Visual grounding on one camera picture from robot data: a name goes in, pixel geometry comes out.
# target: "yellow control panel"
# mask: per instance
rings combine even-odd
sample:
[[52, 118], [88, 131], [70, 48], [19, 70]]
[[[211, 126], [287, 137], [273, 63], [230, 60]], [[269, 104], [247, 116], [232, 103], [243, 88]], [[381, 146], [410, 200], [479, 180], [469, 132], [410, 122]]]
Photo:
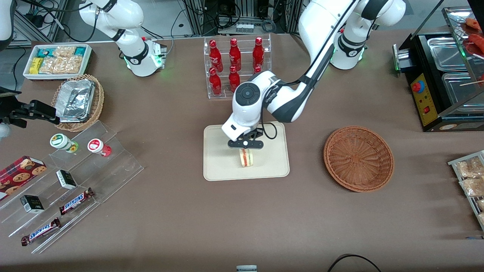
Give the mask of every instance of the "yellow control panel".
[[421, 74], [412, 82], [410, 87], [412, 88], [415, 104], [417, 104], [420, 120], [426, 126], [437, 119], [438, 115], [437, 110], [435, 110], [434, 101], [432, 101], [432, 96], [430, 96], [425, 76]]

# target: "wicker basket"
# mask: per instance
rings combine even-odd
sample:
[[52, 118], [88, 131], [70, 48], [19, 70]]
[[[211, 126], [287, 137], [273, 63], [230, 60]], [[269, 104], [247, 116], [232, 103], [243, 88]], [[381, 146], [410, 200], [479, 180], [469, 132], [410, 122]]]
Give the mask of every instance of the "wicker basket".
[[[57, 128], [62, 130], [68, 130], [70, 132], [79, 132], [87, 129], [99, 119], [99, 116], [101, 115], [101, 111], [103, 110], [103, 103], [104, 103], [103, 86], [101, 86], [101, 84], [99, 84], [99, 81], [91, 75], [76, 76], [68, 80], [73, 81], [73, 80], [83, 80], [83, 79], [89, 79], [96, 84], [96, 89], [94, 90], [94, 97], [92, 99], [92, 106], [91, 106], [89, 119], [84, 123], [60, 123], [56, 125]], [[52, 103], [51, 103], [52, 106], [54, 106], [57, 102], [57, 96], [59, 95], [60, 89], [61, 87], [59, 86], [57, 88], [57, 92], [54, 94], [54, 99], [52, 100]]]
[[331, 176], [355, 192], [373, 192], [388, 183], [393, 174], [393, 154], [378, 134], [359, 126], [333, 132], [323, 151]]

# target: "cookie box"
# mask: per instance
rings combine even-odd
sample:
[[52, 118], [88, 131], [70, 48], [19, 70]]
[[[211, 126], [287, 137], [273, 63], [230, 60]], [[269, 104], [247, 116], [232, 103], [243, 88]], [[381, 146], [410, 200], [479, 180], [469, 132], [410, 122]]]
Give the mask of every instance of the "cookie box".
[[0, 201], [45, 170], [47, 170], [47, 167], [42, 161], [22, 156], [0, 171]]

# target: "brown tablecloth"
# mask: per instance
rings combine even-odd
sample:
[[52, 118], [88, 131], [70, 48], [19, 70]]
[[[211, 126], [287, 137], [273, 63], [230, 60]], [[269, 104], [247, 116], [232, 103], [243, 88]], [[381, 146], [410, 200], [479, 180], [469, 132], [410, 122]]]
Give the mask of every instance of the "brown tablecloth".
[[[176, 40], [166, 69], [147, 78], [126, 68], [114, 43], [91, 44], [90, 73], [106, 92], [101, 120], [146, 169], [40, 255], [0, 235], [0, 271], [257, 264], [261, 272], [308, 272], [326, 271], [345, 253], [387, 272], [482, 271], [484, 241], [464, 239], [482, 232], [446, 163], [484, 149], [483, 133], [421, 132], [405, 78], [392, 71], [391, 46], [407, 35], [375, 31], [356, 68], [328, 68], [301, 117], [286, 125], [287, 177], [221, 182], [203, 178], [203, 130], [225, 122], [231, 102], [207, 98], [203, 39]], [[309, 65], [303, 46], [289, 35], [273, 35], [272, 44], [272, 70], [297, 79]], [[50, 102], [58, 84], [26, 80], [20, 100]], [[392, 148], [395, 173], [383, 189], [350, 192], [324, 167], [326, 138], [347, 125], [379, 133]], [[0, 142], [0, 167], [24, 154], [45, 157], [56, 132], [44, 121], [14, 127]], [[371, 270], [345, 259], [334, 271]]]

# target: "small jar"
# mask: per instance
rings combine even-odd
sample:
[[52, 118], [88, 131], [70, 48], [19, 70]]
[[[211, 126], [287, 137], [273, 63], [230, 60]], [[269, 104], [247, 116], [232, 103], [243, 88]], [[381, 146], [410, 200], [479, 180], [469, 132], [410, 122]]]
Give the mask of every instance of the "small jar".
[[88, 150], [103, 157], [108, 157], [111, 154], [111, 147], [104, 144], [100, 139], [92, 139], [89, 141]]
[[50, 139], [50, 145], [54, 148], [65, 150], [67, 153], [74, 153], [79, 145], [62, 133], [57, 133]]

